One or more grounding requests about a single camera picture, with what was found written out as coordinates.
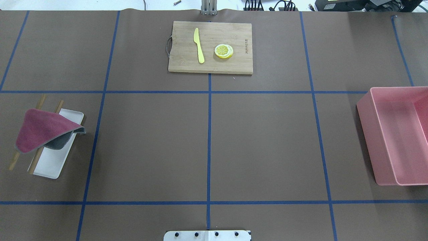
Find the yellow lemon slices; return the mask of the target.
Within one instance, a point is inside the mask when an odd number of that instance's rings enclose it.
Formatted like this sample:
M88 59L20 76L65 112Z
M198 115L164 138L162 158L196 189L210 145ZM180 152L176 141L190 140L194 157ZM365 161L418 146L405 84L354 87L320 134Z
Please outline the yellow lemon slices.
M217 57L221 59L228 59L228 58L231 58L231 56L234 53L234 50L231 47L231 45L219 44L215 47L214 53Z

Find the aluminium frame post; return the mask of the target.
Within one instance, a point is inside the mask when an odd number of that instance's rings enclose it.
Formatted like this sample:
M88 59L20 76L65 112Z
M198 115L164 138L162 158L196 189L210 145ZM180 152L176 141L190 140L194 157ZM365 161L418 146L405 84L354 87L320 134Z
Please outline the aluminium frame post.
M204 16L217 15L217 0L202 0L201 2L201 14Z

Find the white rectangular tray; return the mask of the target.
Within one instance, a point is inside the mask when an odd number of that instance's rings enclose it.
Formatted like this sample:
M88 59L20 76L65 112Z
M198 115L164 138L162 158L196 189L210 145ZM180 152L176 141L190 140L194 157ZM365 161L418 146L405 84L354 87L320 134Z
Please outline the white rectangular tray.
M84 113L64 108L60 110L59 114L77 124L81 124L84 119ZM73 133L65 146L60 150L45 148L41 153L41 157L33 174L50 179L57 179L60 176L76 135L76 133Z

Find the yellow plastic knife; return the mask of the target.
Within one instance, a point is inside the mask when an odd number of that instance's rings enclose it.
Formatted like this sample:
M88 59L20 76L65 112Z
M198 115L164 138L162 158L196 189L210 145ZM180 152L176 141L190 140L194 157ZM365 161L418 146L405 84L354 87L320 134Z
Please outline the yellow plastic knife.
M201 43L200 43L199 28L195 28L193 40L194 40L194 43L197 46L198 62L199 62L199 64L203 64L205 62L205 58L204 58L204 55L203 55L203 52L202 52Z

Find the black monitor base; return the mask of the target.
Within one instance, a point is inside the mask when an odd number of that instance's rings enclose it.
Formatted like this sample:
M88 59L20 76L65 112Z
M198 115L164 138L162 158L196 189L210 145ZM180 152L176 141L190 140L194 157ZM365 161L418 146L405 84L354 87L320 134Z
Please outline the black monitor base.
M423 0L316 0L319 12L412 12Z

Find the pink plastic bin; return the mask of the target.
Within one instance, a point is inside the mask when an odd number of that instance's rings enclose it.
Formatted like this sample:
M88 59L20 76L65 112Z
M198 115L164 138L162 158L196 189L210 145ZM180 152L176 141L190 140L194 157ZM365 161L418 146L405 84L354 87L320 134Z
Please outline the pink plastic bin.
M373 87L357 103L378 185L427 185L428 88Z

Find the bamboo cutting board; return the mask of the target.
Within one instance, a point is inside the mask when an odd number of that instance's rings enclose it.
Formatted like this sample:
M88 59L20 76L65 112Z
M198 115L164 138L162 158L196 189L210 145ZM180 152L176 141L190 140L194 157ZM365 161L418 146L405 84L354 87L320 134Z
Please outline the bamboo cutting board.
M199 64L194 30L205 58ZM174 73L253 74L252 25L250 23L174 21L168 71ZM234 50L231 58L221 59L214 53L219 44Z

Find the red and grey cloth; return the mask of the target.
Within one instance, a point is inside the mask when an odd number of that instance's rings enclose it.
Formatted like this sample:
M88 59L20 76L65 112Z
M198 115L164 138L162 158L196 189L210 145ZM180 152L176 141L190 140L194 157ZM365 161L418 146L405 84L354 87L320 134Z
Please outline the red and grey cloth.
M58 113L31 108L25 113L15 148L22 154L40 147L60 150L74 133L86 134L86 129Z

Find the white metal base plate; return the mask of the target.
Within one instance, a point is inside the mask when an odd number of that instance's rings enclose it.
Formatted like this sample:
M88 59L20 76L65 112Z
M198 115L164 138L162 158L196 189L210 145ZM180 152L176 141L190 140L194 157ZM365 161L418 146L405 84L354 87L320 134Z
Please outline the white metal base plate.
M251 241L247 230L186 230L168 231L164 241Z

